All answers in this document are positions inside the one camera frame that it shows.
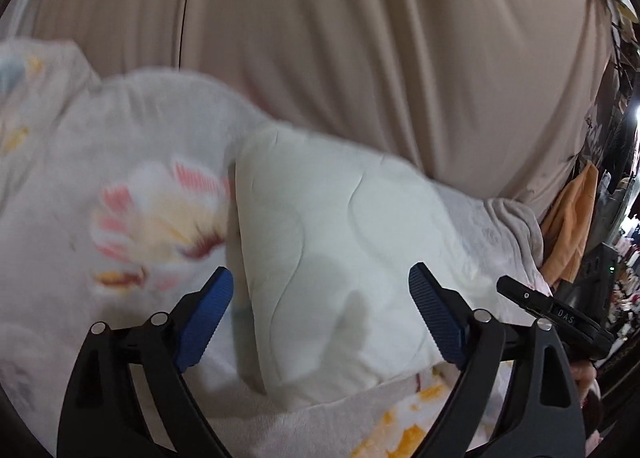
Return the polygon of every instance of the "silver screw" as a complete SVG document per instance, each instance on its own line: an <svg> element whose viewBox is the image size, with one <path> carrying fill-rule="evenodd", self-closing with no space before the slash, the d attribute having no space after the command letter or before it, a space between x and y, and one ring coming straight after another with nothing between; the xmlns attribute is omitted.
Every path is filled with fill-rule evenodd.
<svg viewBox="0 0 640 458"><path fill-rule="evenodd" d="M153 326L162 326L168 319L169 316L164 312L156 312L151 316L151 324Z"/></svg>
<svg viewBox="0 0 640 458"><path fill-rule="evenodd" d="M543 317L538 319L536 324L538 325L538 328L540 328L545 332L548 332L549 330L551 330L551 327L553 326L549 319L544 319Z"/></svg>
<svg viewBox="0 0 640 458"><path fill-rule="evenodd" d="M102 321L98 321L97 323L93 323L91 325L91 333L94 335L100 335L107 329L107 325Z"/></svg>
<svg viewBox="0 0 640 458"><path fill-rule="evenodd" d="M488 323L491 320L491 314L487 310L476 310L474 319L481 323Z"/></svg>

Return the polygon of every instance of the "orange cloth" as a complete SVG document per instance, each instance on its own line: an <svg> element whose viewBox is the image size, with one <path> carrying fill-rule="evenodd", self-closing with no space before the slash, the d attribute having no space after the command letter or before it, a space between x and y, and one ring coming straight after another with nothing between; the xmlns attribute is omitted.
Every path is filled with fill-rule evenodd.
<svg viewBox="0 0 640 458"><path fill-rule="evenodd" d="M545 260L540 273L549 285L559 279L573 282L587 243L595 203L598 170L587 165L560 192L542 222Z"/></svg>

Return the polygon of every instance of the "pillow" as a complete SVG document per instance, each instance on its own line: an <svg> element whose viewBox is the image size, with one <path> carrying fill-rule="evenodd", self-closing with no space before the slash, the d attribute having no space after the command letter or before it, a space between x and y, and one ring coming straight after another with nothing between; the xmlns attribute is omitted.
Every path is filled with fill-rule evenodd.
<svg viewBox="0 0 640 458"><path fill-rule="evenodd" d="M500 276L549 293L531 210L471 199L350 142L260 128L238 157L236 199L264 387L286 409L442 360L408 291L418 261L508 322L532 318L498 295Z"/></svg>

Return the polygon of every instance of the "blue gripper pad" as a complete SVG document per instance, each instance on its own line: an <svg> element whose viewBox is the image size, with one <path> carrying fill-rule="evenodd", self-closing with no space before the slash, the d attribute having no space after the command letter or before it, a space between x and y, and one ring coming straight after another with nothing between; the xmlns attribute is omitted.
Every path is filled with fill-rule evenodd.
<svg viewBox="0 0 640 458"><path fill-rule="evenodd" d="M216 281L205 285L205 288L209 287L207 293L180 334L174 362L181 373L200 362L234 294L234 278L226 268L211 279Z"/></svg>
<svg viewBox="0 0 640 458"><path fill-rule="evenodd" d="M442 357L461 370L466 364L466 327L460 324L447 305L444 292L456 294L464 302L457 292L444 290L424 263L412 266L409 271L409 293Z"/></svg>

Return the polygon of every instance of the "black device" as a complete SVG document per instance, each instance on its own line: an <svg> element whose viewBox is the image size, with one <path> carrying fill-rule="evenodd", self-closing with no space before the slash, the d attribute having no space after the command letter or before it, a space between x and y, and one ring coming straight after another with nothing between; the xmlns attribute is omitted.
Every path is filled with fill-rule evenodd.
<svg viewBox="0 0 640 458"><path fill-rule="evenodd" d="M111 330L96 323L74 366L60 418L58 458L230 458L181 373L196 364L231 298L219 268L199 292L143 325ZM461 371L446 405L414 458L582 458L584 425L569 364L554 326L500 323L443 289L423 263L409 291L444 358ZM506 401L491 440L467 452L498 365L514 360ZM129 372L142 364L176 451L150 437Z"/></svg>
<svg viewBox="0 0 640 458"><path fill-rule="evenodd" d="M600 244L585 258L575 283L546 296L509 276L498 280L498 292L536 317L554 323L571 361L603 359L615 337L605 329L615 280L617 254Z"/></svg>

